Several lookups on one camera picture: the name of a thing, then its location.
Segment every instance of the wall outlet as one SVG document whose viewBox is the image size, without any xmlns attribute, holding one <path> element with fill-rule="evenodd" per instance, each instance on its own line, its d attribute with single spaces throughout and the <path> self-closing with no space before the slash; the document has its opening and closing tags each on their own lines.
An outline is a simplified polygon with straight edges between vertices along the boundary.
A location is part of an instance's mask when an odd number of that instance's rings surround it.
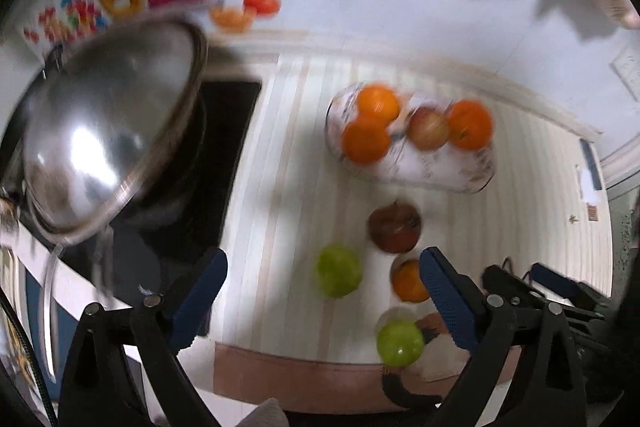
<svg viewBox="0 0 640 427">
<path fill-rule="evenodd" d="M 640 52 L 628 44 L 613 59 L 611 67 L 636 102 L 640 102 Z"/>
</svg>

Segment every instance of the blue gripper pad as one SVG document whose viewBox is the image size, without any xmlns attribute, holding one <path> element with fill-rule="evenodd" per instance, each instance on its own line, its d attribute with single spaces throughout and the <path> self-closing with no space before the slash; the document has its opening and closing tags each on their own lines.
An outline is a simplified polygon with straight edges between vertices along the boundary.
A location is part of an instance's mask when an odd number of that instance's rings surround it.
<svg viewBox="0 0 640 427">
<path fill-rule="evenodd" d="M 543 285 L 564 299 L 571 300 L 580 293 L 580 286 L 577 282 L 560 275 L 544 264 L 532 264 L 529 273 L 532 281 Z"/>
<path fill-rule="evenodd" d="M 226 254 L 220 248 L 213 250 L 207 250 L 205 255 L 210 257 L 210 261 L 201 269 L 199 277 L 189 281 L 193 283 L 186 297 L 167 317 L 172 323 L 167 342 L 172 353 L 191 346 L 200 324 L 225 282 L 228 269 Z"/>
<path fill-rule="evenodd" d="M 428 289 L 456 346 L 475 353 L 478 347 L 476 318 L 452 281 L 460 275 L 435 247 L 420 254 L 419 266 L 420 280 Z"/>
</svg>

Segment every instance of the orange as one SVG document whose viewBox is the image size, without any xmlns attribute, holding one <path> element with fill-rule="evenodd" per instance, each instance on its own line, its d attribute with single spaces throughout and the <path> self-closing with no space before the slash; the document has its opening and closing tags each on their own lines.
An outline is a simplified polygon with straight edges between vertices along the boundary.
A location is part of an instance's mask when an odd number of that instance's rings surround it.
<svg viewBox="0 0 640 427">
<path fill-rule="evenodd" d="M 385 123 L 393 122 L 400 115 L 400 102 L 393 89 L 383 84 L 363 87 L 356 98 L 358 112 L 375 116 Z"/>
<path fill-rule="evenodd" d="M 366 165 L 382 159 L 391 147 L 391 137 L 378 118 L 359 115 L 342 131 L 342 153 L 354 163 Z"/>
<path fill-rule="evenodd" d="M 494 119 L 478 100 L 459 100 L 447 112 L 449 141 L 460 149 L 477 151 L 494 135 Z"/>
<path fill-rule="evenodd" d="M 418 260 L 404 261 L 391 274 L 391 286 L 401 301 L 423 302 L 429 298 L 429 292 L 420 280 Z"/>
</svg>

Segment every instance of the striped tablecloth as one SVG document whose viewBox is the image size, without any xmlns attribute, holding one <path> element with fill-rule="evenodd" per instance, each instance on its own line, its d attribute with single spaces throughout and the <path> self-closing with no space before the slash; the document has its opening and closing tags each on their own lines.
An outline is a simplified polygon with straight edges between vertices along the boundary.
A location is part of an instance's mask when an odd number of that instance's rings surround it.
<svg viewBox="0 0 640 427">
<path fill-rule="evenodd" d="M 324 145 L 325 112 L 339 90 L 374 80 L 486 103 L 497 161 L 488 186 L 454 194 L 345 172 Z M 520 275 L 542 262 L 609 293 L 609 209 L 601 192 L 599 221 L 589 221 L 578 183 L 585 165 L 575 134 L 446 78 L 348 58 L 281 56 L 277 72 L 264 78 L 226 216 L 230 269 L 212 337 L 270 355 L 378 363 L 376 324 L 401 303 L 388 282 L 393 257 L 367 240 L 366 219 L 396 198 L 422 214 L 417 251 L 438 246 L 476 282 L 486 266 L 510 256 Z M 358 251 L 364 264 L 360 288 L 341 300 L 324 299 L 314 284 L 316 253 L 330 243 Z M 412 311 L 433 310 L 430 301 L 420 306 Z"/>
</svg>

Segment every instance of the metal pot lid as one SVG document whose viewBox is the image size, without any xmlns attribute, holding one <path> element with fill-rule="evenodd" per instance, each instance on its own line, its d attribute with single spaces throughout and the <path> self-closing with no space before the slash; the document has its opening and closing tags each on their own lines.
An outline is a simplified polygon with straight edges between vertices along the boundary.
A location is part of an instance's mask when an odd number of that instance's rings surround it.
<svg viewBox="0 0 640 427">
<path fill-rule="evenodd" d="M 206 52 L 195 26 L 140 22 L 82 45 L 49 77 L 24 138 L 27 200 L 49 240 L 91 237 L 135 195 Z"/>
</svg>

